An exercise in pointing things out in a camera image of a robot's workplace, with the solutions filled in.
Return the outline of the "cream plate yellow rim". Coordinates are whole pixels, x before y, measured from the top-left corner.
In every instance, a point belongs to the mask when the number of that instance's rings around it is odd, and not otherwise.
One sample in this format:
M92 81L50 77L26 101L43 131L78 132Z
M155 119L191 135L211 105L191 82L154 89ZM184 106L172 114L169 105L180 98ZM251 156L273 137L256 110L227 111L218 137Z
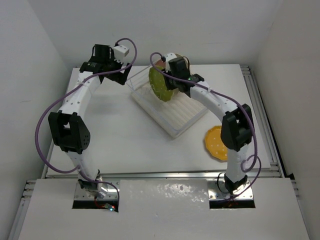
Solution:
M190 71L190 61L189 61L189 59L188 59L186 56L181 55L181 54L178 54L178 53L176 53L175 55L176 55L178 58L183 58L183 59L184 59L184 61L185 61L185 63L186 63L186 66L187 66L187 69Z

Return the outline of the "cream plate pink rim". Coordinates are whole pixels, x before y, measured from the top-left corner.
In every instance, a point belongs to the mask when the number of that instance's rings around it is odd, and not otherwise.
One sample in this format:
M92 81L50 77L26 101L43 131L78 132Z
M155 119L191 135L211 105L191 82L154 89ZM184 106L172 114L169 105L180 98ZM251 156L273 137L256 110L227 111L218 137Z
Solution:
M166 69L166 63L163 62L161 59L155 61L154 65L160 70Z

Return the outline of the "green dotted plate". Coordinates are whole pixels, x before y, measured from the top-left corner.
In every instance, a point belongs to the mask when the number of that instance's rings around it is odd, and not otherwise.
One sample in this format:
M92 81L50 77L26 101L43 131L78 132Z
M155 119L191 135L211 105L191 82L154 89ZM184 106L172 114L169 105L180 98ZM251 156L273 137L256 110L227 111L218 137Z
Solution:
M149 69L149 84L153 93L159 100L168 102L175 95L175 91L167 89L165 78L158 70L161 71L162 68L160 66L156 66Z

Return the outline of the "orange dotted plate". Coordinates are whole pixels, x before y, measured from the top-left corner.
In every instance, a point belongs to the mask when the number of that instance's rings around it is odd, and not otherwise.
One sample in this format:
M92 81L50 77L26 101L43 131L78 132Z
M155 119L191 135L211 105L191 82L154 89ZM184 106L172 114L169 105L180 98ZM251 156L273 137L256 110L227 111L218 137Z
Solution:
M228 149L221 139L221 132L221 125L216 125L209 129L204 137L204 145L213 158L226 162L228 160Z

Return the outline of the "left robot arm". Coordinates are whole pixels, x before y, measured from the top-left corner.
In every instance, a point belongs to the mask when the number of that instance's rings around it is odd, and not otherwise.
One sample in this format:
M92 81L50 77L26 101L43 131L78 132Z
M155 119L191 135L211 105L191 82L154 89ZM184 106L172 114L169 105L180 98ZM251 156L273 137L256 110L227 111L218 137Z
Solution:
M103 183L99 169L94 165L88 149L91 134L84 122L84 115L94 92L104 79L124 85L131 65L124 63L129 48L116 43L96 44L89 61L79 69L77 83L70 98L57 112L48 116L53 142L65 152L78 172L78 182L90 194L105 196L108 185Z

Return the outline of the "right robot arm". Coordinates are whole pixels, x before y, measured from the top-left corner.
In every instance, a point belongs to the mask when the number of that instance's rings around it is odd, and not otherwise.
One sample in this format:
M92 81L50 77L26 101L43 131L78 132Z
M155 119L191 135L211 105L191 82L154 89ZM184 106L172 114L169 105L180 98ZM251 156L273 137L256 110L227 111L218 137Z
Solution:
M233 100L213 93L210 85L199 74L191 74L183 57L169 54L162 57L165 63L165 85L168 90L179 90L210 110L221 122L220 138L227 148L227 168L224 186L233 194L247 182L244 163L248 145L252 141L252 112L247 104L238 106Z

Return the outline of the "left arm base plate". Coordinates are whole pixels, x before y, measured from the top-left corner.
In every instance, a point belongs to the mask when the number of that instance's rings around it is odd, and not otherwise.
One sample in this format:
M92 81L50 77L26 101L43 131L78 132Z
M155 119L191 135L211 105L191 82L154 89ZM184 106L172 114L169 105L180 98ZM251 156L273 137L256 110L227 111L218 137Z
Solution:
M94 200L96 197L99 201L111 201L118 200L118 192L120 191L120 185L115 184L115 189L113 186L106 183L95 183L79 180L76 184L74 192L75 201L89 201Z

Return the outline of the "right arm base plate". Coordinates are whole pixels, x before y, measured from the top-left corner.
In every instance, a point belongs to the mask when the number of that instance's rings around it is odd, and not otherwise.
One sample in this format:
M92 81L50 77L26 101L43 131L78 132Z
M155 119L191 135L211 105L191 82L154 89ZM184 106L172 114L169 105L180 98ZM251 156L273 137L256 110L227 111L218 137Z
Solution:
M219 173L216 178L207 180L208 198L210 201L253 201L254 194L251 187L251 181L247 180L236 190L230 193L225 186L224 173Z

